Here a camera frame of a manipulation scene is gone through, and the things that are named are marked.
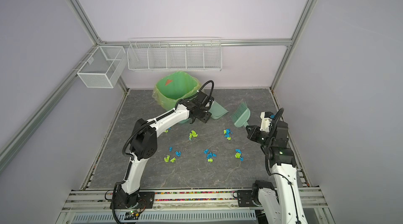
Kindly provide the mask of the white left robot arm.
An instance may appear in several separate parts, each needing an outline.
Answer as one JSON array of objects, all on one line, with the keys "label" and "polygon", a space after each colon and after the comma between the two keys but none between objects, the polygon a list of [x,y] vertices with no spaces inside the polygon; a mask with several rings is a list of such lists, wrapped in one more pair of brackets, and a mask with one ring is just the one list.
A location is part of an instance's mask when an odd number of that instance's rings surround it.
[{"label": "white left robot arm", "polygon": [[149,158],[157,151],[157,138],[172,126],[188,119],[207,123],[212,115],[209,110],[214,102],[213,91],[214,82],[209,80],[196,94],[177,101],[173,109],[149,120],[137,120],[123,146],[122,155],[130,159],[123,181],[114,185],[111,209],[133,208],[139,203],[141,178]]}]

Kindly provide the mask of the mint green dustpan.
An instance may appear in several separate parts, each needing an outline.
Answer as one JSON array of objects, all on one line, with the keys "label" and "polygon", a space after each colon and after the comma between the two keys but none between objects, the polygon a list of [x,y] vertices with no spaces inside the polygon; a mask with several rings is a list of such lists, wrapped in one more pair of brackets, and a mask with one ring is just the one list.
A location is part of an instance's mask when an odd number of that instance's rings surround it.
[{"label": "mint green dustpan", "polygon": [[214,101],[209,109],[209,112],[211,113],[212,119],[218,120],[227,114],[228,110],[221,106],[217,101]]}]

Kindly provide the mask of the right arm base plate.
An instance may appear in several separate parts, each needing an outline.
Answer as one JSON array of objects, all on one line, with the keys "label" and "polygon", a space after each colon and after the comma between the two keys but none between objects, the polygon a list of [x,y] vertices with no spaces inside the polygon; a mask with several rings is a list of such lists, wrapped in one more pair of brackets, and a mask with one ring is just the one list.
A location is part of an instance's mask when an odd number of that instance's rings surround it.
[{"label": "right arm base plate", "polygon": [[261,207],[258,192],[255,189],[237,190],[234,192],[239,207]]}]

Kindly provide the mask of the mint green hand brush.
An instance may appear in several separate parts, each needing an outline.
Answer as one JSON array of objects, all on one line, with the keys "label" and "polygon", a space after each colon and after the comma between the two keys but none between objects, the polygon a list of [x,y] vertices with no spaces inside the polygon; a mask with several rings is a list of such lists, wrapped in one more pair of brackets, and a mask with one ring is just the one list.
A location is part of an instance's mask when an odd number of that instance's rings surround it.
[{"label": "mint green hand brush", "polygon": [[250,115],[250,109],[248,108],[247,103],[244,101],[239,105],[237,110],[230,116],[230,118],[235,127],[241,128],[249,125],[248,120]]}]

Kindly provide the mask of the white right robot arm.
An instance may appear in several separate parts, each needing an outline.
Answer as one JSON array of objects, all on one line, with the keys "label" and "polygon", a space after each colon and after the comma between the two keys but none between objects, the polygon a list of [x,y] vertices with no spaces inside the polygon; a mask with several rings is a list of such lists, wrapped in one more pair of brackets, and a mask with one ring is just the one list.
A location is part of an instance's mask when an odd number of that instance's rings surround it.
[{"label": "white right robot arm", "polygon": [[288,146],[288,124],[277,113],[261,113],[261,125],[246,126],[247,138],[260,144],[264,165],[276,184],[256,180],[253,184],[253,201],[260,205],[269,224],[306,224],[297,183],[297,161]]}]

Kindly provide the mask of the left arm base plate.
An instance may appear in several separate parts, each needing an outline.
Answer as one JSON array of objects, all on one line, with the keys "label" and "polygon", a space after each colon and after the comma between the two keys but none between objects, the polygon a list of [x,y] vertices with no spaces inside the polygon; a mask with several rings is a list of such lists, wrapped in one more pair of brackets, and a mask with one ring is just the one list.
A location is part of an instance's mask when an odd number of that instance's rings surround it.
[{"label": "left arm base plate", "polygon": [[139,191],[128,195],[124,191],[112,197],[110,209],[150,209],[153,207],[155,192]]}]

